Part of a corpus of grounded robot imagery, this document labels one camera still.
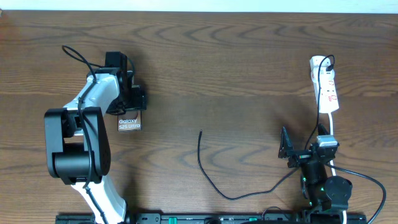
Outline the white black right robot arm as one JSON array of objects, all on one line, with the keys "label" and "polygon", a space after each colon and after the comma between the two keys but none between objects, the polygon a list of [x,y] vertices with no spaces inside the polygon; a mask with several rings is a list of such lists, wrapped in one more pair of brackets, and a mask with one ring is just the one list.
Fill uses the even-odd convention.
[{"label": "white black right robot arm", "polygon": [[318,125],[318,136],[308,149],[295,150],[287,130],[280,132],[278,158],[287,159],[287,167],[302,171],[302,191],[312,203],[314,212],[340,213],[348,209],[348,200],[352,193],[352,183],[338,175],[329,176],[326,168],[335,158],[339,142]]}]

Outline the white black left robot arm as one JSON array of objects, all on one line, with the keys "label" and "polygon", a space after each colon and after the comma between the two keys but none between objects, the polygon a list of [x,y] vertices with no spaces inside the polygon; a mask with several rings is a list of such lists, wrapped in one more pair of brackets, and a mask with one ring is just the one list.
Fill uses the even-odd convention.
[{"label": "white black left robot arm", "polygon": [[104,67],[89,73],[81,92],[44,115],[47,169],[85,199],[90,216],[58,216],[58,222],[133,223],[127,202],[109,175],[111,150],[104,116],[146,109],[146,95],[134,73]]}]

